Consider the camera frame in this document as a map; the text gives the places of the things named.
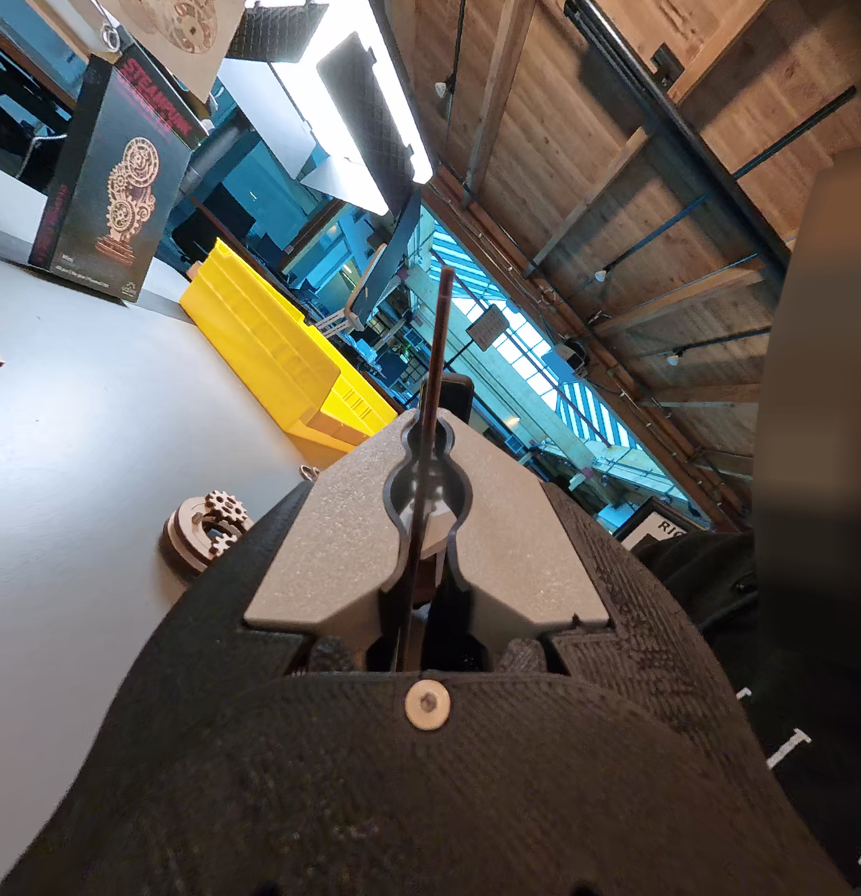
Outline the wooden parts sheet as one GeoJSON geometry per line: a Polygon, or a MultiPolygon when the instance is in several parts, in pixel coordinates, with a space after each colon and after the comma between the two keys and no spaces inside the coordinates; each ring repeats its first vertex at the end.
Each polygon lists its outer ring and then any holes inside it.
{"type": "Polygon", "coordinates": [[[424,398],[420,404],[420,441],[415,469],[415,493],[410,540],[401,582],[401,596],[397,599],[395,606],[399,612],[397,618],[399,626],[396,635],[393,670],[397,673],[404,671],[405,666],[405,655],[411,629],[413,596],[417,584],[420,554],[426,527],[429,473],[436,442],[436,415],[446,362],[447,330],[454,279],[455,270],[448,265],[442,266],[438,284],[435,329],[429,359],[427,384],[424,390],[424,398]]]}

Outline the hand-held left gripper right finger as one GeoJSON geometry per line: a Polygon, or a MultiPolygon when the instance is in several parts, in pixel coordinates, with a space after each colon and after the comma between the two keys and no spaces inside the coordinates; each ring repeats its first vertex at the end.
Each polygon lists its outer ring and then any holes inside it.
{"type": "Polygon", "coordinates": [[[515,639],[606,629],[609,612],[543,482],[452,412],[437,420],[466,485],[449,556],[469,599],[469,635],[496,657],[515,639]]]}

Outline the black framed white sign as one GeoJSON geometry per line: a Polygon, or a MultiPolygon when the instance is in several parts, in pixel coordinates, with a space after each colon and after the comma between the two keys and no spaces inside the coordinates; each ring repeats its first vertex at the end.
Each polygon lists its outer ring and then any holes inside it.
{"type": "Polygon", "coordinates": [[[707,529],[677,512],[658,497],[649,497],[613,533],[629,551],[707,529]]]}

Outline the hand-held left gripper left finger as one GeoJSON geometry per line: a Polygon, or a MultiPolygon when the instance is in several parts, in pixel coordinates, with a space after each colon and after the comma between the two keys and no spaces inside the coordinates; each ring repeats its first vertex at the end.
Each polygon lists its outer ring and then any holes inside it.
{"type": "Polygon", "coordinates": [[[332,636],[365,667],[395,667],[382,598],[402,576],[407,536],[387,486],[415,420],[407,410],[319,474],[245,611],[253,633],[332,636]]]}

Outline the wooden ring base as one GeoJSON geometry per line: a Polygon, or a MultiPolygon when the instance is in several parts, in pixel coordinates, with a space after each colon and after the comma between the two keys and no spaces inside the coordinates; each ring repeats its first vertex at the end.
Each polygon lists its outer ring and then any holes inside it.
{"type": "Polygon", "coordinates": [[[217,560],[209,562],[210,542],[207,531],[212,526],[231,527],[207,515],[204,497],[191,497],[184,501],[169,516],[161,532],[160,544],[164,558],[177,571],[189,578],[200,576],[217,560]]]}

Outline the grey desk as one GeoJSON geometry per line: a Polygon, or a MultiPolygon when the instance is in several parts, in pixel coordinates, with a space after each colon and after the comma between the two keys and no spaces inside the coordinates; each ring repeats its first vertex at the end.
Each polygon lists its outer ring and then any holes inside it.
{"type": "Polygon", "coordinates": [[[166,265],[131,306],[23,268],[43,203],[0,171],[0,875],[187,586],[170,513],[220,488],[258,519],[341,457],[279,429],[166,265]]]}

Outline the black clock kit box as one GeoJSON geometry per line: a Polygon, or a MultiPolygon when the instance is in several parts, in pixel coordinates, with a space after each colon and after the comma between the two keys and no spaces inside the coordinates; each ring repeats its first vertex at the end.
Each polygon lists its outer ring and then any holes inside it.
{"type": "Polygon", "coordinates": [[[136,302],[204,138],[194,112],[135,41],[113,63],[92,57],[29,263],[136,302]]]}

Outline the hanging white sign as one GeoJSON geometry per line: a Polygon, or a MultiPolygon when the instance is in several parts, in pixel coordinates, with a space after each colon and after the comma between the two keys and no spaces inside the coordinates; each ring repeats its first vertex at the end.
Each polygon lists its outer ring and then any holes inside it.
{"type": "Polygon", "coordinates": [[[509,320],[503,310],[497,305],[492,305],[469,325],[466,335],[473,345],[481,352],[485,352],[494,346],[508,328],[509,320]]]}

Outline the yellow plastic bin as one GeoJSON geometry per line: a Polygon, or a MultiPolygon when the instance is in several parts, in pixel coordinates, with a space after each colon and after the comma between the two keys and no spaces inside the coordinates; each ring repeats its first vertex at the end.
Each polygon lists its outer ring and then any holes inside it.
{"type": "Polygon", "coordinates": [[[299,411],[283,431],[347,454],[398,413],[354,367],[343,368],[316,408],[299,411]]]}
{"type": "Polygon", "coordinates": [[[283,432],[350,450],[342,423],[322,409],[339,366],[222,240],[216,240],[180,304],[283,432]]]}

